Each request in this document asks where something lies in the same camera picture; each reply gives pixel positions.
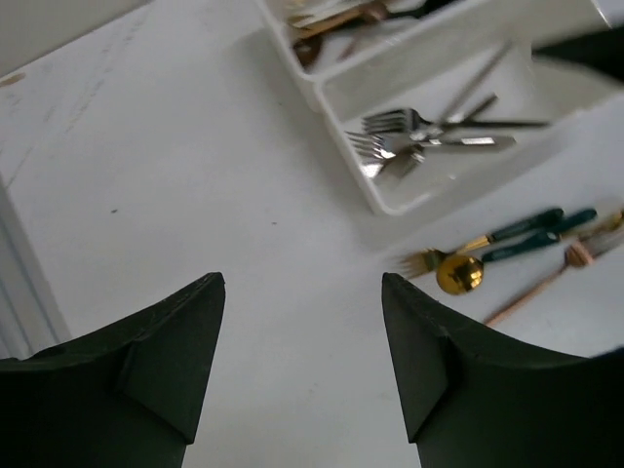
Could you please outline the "silver fork matte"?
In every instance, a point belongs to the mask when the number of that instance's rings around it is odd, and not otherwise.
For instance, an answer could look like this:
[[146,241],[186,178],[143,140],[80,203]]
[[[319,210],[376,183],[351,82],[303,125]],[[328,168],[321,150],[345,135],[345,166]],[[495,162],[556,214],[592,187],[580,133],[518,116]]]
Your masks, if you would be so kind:
[[362,119],[366,134],[411,133],[427,129],[532,129],[550,126],[550,121],[475,120],[459,118],[450,121],[430,121],[413,108],[396,108],[368,115]]

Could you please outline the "silver fork shiny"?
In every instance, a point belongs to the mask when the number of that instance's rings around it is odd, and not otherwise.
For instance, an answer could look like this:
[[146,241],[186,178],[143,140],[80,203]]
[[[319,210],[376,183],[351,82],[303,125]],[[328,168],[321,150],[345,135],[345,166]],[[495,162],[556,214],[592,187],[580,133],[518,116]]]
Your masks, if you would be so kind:
[[346,132],[345,135],[363,158],[389,160],[406,148],[425,149],[502,149],[514,145],[517,141],[512,136],[476,136],[460,138],[414,138],[409,134],[362,134]]

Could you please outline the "dark brown spoon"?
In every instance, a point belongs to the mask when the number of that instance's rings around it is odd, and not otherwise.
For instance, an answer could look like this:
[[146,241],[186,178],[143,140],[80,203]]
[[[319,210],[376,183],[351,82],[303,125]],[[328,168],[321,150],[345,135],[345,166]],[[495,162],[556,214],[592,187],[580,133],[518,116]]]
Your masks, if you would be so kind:
[[314,65],[323,47],[323,37],[320,35],[298,39],[292,44],[292,51],[303,69]]

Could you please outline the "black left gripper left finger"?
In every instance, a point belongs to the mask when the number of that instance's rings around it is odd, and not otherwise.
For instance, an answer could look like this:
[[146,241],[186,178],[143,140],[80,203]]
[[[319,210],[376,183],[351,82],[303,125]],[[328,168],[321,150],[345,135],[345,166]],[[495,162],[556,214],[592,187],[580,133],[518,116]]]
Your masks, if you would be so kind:
[[221,274],[97,331],[1,363],[5,467],[178,467],[198,432]]

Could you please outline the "gold fork green handle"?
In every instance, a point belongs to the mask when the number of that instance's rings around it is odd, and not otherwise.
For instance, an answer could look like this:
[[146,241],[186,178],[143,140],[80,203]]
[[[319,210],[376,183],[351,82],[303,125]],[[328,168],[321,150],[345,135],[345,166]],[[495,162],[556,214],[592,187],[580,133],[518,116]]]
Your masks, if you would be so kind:
[[469,241],[455,250],[444,252],[437,249],[426,249],[411,253],[399,262],[400,273],[409,279],[435,271],[439,265],[454,254],[466,254],[471,251],[483,249],[487,246],[507,241],[521,235],[525,235],[537,229],[551,227],[564,218],[562,208],[551,208],[538,214],[524,217],[514,223],[486,233],[472,241]]

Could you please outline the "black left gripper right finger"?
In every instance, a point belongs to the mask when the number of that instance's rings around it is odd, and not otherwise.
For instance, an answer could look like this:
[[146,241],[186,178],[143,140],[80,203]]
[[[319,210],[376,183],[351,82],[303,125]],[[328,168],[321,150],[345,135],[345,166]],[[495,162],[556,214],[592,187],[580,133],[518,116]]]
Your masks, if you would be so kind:
[[402,276],[381,302],[409,441],[424,467],[619,467],[623,353],[522,342]]

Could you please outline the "gold spoon green handle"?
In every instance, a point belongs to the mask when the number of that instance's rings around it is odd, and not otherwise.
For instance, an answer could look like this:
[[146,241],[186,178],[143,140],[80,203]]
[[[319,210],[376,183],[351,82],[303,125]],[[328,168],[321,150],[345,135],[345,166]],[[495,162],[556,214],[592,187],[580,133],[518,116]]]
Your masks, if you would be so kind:
[[561,242],[561,233],[544,231],[519,244],[499,248],[475,257],[455,254],[444,260],[436,271],[439,288],[450,295],[463,295],[475,290],[485,278],[486,265],[529,254]]

